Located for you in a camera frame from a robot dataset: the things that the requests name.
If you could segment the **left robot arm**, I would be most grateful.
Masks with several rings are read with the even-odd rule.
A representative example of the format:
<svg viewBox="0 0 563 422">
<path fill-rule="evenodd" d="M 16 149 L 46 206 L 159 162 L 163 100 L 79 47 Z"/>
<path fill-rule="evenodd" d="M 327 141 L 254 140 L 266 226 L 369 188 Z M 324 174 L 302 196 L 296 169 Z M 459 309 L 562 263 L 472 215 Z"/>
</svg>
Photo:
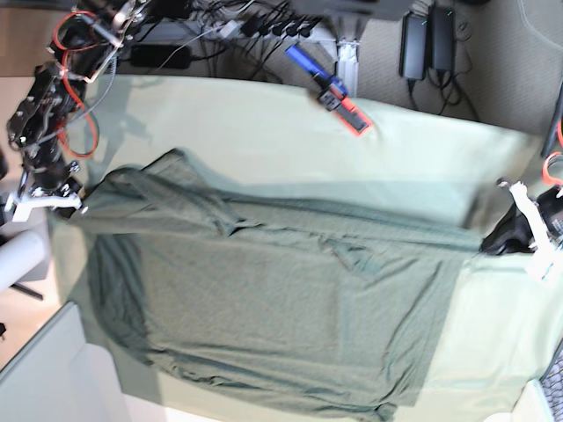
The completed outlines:
<svg viewBox="0 0 563 422">
<path fill-rule="evenodd" d="M 562 177 L 550 173 L 562 164 L 562 94 L 559 93 L 550 126 L 541 147 L 541 179 L 549 186 L 544 193 L 531 201 L 540 219 L 540 232 L 548 244 L 562 241 Z M 533 233 L 531 222 L 516 204 L 498 221 L 492 232 L 482 241 L 480 250 L 487 255 L 500 256 L 513 253 L 532 253 L 540 247 L 539 236 Z"/>
</svg>

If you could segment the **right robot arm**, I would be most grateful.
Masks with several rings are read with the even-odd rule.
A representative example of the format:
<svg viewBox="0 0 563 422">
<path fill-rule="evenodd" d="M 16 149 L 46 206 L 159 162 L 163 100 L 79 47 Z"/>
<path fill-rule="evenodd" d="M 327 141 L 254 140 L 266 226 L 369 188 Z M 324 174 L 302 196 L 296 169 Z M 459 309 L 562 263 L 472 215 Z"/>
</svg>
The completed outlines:
<svg viewBox="0 0 563 422">
<path fill-rule="evenodd" d="M 151 16 L 151 1 L 78 1 L 55 26 L 52 55 L 35 70 L 26 97 L 8 119 L 9 147 L 21 156 L 18 186 L 3 201 L 3 217 L 25 222 L 35 209 L 82 206 L 75 175 L 99 145 L 88 85 L 119 55 Z"/>
</svg>

